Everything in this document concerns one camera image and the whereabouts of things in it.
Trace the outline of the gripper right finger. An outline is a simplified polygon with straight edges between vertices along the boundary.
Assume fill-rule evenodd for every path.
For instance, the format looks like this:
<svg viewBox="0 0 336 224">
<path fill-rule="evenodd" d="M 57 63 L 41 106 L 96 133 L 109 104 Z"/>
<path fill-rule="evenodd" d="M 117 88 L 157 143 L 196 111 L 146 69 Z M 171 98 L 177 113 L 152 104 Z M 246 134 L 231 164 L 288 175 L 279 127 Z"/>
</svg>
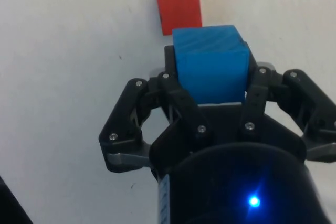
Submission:
<svg viewBox="0 0 336 224">
<path fill-rule="evenodd" d="M 335 161 L 335 103 L 302 70 L 283 74 L 257 64 L 246 42 L 247 87 L 238 131 L 238 152 L 265 161 Z M 267 102 L 276 103 L 302 131 L 291 133 L 265 115 Z"/>
</svg>

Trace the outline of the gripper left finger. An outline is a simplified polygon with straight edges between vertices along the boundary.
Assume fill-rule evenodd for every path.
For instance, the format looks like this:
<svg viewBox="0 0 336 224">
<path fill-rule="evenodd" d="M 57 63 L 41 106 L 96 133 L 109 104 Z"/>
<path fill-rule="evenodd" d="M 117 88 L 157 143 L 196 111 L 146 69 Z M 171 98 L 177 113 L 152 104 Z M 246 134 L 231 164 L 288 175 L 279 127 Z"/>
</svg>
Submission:
<svg viewBox="0 0 336 224">
<path fill-rule="evenodd" d="M 178 81 L 174 46 L 165 46 L 164 56 L 165 68 L 157 77 L 128 81 L 99 135 L 111 172 L 149 167 L 154 174 L 164 174 L 191 153 L 211 144 L 206 117 Z M 169 126 L 148 144 L 141 127 L 156 108 L 162 109 Z"/>
</svg>

